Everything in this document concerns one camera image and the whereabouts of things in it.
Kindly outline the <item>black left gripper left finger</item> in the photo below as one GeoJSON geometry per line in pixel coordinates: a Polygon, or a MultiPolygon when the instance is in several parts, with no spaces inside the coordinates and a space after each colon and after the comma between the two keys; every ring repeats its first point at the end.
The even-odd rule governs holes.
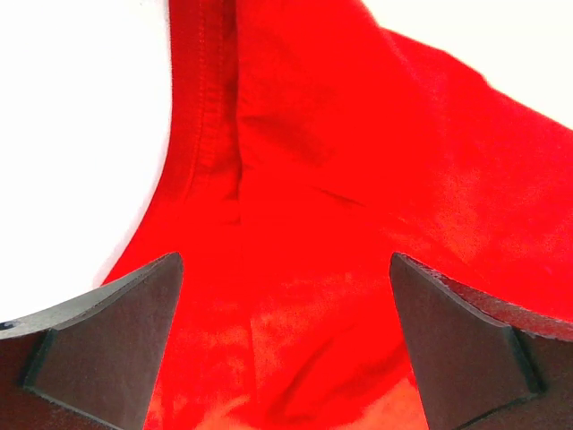
{"type": "Polygon", "coordinates": [[[3,429],[141,429],[183,280],[166,254],[1,324],[3,429]]]}

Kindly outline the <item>red t shirt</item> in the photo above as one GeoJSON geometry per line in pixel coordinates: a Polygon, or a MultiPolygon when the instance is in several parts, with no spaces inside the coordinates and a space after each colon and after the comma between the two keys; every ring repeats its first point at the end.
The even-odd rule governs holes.
{"type": "Polygon", "coordinates": [[[395,252],[572,315],[572,133],[359,1],[173,1],[167,162],[117,279],[178,252],[148,429],[422,429],[395,252]]]}

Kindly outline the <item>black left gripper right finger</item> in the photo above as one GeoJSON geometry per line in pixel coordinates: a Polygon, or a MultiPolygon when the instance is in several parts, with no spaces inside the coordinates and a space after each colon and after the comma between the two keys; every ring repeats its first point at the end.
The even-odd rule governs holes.
{"type": "Polygon", "coordinates": [[[393,254],[393,296],[431,429],[570,429],[572,324],[393,254]]]}

